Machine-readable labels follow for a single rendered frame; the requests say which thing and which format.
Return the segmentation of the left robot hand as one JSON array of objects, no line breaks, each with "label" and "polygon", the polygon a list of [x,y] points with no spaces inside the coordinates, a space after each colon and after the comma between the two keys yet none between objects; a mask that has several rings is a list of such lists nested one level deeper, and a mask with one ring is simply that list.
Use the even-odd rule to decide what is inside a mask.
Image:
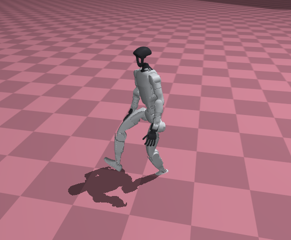
[{"label": "left robot hand", "polygon": [[[142,140],[144,140],[144,139],[147,137],[147,140],[146,140],[146,142],[145,142],[144,145],[146,145],[146,144],[148,143],[147,146],[150,145],[150,147],[155,145],[155,143],[156,143],[156,139],[157,139],[157,134],[156,134],[156,132],[158,131],[158,129],[155,130],[155,129],[152,129],[152,127],[153,127],[153,123],[151,124],[151,127],[150,127],[150,130],[151,130],[151,131],[149,131],[148,134],[147,134],[147,135],[142,139]],[[159,127],[158,127],[158,128],[159,128]],[[149,142],[148,142],[148,140],[149,140]],[[154,140],[154,142],[153,142],[153,140]],[[150,142],[151,142],[151,144],[150,144]],[[153,145],[152,145],[152,144],[153,144]]]}]

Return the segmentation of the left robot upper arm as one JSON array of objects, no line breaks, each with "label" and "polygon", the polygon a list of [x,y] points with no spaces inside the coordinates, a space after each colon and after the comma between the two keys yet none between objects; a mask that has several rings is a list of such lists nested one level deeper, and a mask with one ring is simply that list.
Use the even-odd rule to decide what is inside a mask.
[{"label": "left robot upper arm", "polygon": [[[149,76],[149,83],[152,85],[154,94],[157,96],[157,99],[155,100],[155,102],[157,100],[161,100],[163,105],[164,105],[164,96],[163,96],[163,92],[162,92],[162,86],[161,86],[161,77],[156,74],[156,73],[151,73],[148,75]],[[155,104],[154,102],[154,104]]]}]

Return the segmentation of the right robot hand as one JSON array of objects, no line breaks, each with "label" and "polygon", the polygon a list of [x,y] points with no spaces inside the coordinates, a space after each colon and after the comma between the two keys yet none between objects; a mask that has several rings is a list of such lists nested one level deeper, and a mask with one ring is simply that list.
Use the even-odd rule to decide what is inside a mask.
[{"label": "right robot hand", "polygon": [[129,110],[129,114],[128,115],[126,115],[126,117],[123,119],[123,121],[131,114],[133,112],[133,109],[131,108],[130,110]]}]

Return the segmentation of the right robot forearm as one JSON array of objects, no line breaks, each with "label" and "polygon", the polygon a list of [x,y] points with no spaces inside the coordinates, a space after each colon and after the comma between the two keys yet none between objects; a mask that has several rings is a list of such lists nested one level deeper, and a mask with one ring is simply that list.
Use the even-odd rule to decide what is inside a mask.
[{"label": "right robot forearm", "polygon": [[137,108],[138,108],[138,104],[139,104],[139,100],[140,100],[140,97],[139,96],[137,96],[137,95],[135,95],[134,93],[133,93],[133,100],[132,100],[132,104],[131,104],[131,108],[130,109],[132,109],[132,113],[133,112],[135,112],[136,110],[137,110]]}]

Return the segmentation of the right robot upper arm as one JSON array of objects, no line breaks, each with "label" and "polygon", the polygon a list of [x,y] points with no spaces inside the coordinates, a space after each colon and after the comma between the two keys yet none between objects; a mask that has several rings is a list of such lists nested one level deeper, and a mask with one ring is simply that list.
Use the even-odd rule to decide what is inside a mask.
[{"label": "right robot upper arm", "polygon": [[133,94],[140,97],[140,92],[139,92],[139,89],[138,89],[138,85],[137,85],[137,80],[136,80],[136,72],[137,72],[138,69],[134,70],[133,74],[134,74],[134,78],[135,78],[135,85],[136,85],[136,88],[133,90]]}]

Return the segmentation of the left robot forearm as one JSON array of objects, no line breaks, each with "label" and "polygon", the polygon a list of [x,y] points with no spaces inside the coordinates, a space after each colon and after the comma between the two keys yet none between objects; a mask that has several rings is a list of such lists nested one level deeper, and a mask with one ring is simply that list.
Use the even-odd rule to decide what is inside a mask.
[{"label": "left robot forearm", "polygon": [[154,118],[153,118],[153,130],[157,130],[159,127],[159,123],[161,122],[160,118],[163,113],[163,102],[161,100],[156,100],[155,109],[154,109]]}]

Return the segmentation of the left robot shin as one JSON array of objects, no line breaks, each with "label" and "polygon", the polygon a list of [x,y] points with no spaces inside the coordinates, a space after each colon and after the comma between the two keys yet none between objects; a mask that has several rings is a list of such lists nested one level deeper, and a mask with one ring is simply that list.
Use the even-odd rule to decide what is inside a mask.
[{"label": "left robot shin", "polygon": [[151,161],[151,163],[162,173],[165,173],[166,170],[163,166],[163,161],[159,155],[158,152],[154,152],[153,156],[150,158],[148,157],[148,159]]}]

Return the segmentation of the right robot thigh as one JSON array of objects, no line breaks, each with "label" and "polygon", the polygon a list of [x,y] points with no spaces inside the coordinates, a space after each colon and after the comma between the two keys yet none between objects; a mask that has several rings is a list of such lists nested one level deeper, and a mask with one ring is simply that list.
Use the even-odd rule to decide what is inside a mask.
[{"label": "right robot thigh", "polygon": [[122,122],[116,133],[116,138],[118,141],[124,141],[127,138],[125,131],[137,125],[140,122],[140,118],[144,121],[147,121],[145,110],[146,108],[142,107],[134,111]]}]

